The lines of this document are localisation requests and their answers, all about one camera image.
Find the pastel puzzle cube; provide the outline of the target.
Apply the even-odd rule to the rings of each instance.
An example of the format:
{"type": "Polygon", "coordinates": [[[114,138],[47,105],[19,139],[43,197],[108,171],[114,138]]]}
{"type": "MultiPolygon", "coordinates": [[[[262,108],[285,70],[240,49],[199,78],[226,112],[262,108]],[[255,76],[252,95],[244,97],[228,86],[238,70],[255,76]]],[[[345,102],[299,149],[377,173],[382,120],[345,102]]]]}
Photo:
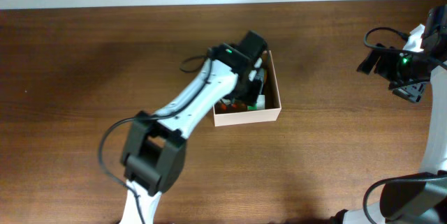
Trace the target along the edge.
{"type": "Polygon", "coordinates": [[[265,96],[260,94],[253,105],[247,106],[248,111],[264,110],[265,109],[265,96]]]}

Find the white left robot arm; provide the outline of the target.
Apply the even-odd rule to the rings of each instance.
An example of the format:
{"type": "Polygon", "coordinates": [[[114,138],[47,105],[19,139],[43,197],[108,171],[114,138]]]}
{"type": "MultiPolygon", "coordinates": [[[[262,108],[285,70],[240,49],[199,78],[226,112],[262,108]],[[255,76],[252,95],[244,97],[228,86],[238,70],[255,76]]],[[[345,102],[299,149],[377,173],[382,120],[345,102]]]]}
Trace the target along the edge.
{"type": "Polygon", "coordinates": [[[196,78],[154,114],[134,116],[121,164],[128,196],[122,223],[152,223],[162,193],[177,181],[189,136],[219,102],[253,105],[261,84],[255,79],[268,50],[264,38],[248,31],[237,44],[211,47],[196,78]]]}

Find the white pink duck toy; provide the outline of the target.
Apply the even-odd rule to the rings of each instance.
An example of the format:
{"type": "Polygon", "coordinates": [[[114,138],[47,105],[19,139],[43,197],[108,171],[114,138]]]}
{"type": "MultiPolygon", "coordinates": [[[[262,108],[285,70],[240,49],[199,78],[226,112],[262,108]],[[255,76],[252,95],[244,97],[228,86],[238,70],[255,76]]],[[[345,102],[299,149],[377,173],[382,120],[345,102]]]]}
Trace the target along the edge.
{"type": "Polygon", "coordinates": [[[241,110],[242,107],[238,105],[237,103],[231,103],[231,104],[225,104],[222,102],[217,103],[217,109],[218,111],[221,111],[222,113],[231,113],[236,112],[238,110],[241,110]]]}

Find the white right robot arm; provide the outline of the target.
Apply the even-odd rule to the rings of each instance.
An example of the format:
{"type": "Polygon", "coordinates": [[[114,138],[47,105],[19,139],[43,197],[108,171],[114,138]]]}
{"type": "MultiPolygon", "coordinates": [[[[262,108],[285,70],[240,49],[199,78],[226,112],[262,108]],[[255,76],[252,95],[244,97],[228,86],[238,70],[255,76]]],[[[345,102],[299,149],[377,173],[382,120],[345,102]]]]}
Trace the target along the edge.
{"type": "Polygon", "coordinates": [[[382,179],[365,192],[358,210],[341,210],[330,223],[446,222],[446,6],[430,9],[425,24],[409,33],[394,30],[402,49],[363,43],[371,51],[357,71],[376,73],[389,90],[411,103],[432,88],[432,111],[425,153],[417,173],[382,179]]]}

